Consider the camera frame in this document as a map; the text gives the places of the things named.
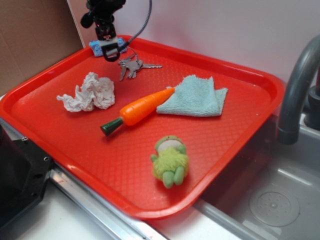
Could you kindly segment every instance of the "stuffed frog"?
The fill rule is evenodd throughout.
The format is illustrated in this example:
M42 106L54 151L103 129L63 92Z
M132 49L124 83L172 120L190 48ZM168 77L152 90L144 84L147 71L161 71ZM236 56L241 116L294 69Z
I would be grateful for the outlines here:
M189 157L182 140L177 136L165 136L155 145L157 155L151 155L153 175L163 182L167 189L174 184L181 185L189 170Z

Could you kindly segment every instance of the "plastic tray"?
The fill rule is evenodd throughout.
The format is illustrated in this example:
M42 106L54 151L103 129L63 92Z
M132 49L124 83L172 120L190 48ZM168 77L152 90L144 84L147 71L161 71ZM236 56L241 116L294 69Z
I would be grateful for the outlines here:
M0 102L0 116L125 213L158 219L187 208L201 195L280 104L284 90L265 72L143 39L130 46L144 63L163 67L142 69L135 79L119 81L118 63L94 57L87 47L10 91ZM129 50L121 58L131 54ZM56 96L74 96L89 72L114 82L115 104L107 110L66 111ZM221 116L153 112L109 137L100 130L123 106L189 75L212 76L215 89L228 88ZM190 159L183 185L171 189L153 177L150 160L156 142L166 135L179 136Z

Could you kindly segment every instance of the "toy carrot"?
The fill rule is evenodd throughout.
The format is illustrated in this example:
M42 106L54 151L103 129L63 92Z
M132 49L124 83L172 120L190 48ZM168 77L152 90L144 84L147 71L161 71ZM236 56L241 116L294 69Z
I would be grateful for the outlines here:
M156 110L157 106L163 104L174 92L174 87L167 88L165 90L142 97L126 105L120 110L120 117L102 125L100 127L101 130L106 136L109 136L123 123L128 126L138 123L147 115Z

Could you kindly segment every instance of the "gray faucet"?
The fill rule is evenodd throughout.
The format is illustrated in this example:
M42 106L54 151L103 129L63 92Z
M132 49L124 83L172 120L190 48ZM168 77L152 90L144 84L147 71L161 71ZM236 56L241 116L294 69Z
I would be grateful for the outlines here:
M298 141L300 118L306 126L320 130L320 35L302 51L291 73L276 126L276 139L283 144ZM316 73L315 86L310 88Z

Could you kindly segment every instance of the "metal sink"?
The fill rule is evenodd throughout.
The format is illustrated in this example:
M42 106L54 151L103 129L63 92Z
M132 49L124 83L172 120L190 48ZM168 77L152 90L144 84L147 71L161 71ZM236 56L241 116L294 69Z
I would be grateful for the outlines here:
M195 207L243 239L319 239L320 132L301 125L298 142L283 145L275 129L272 116Z

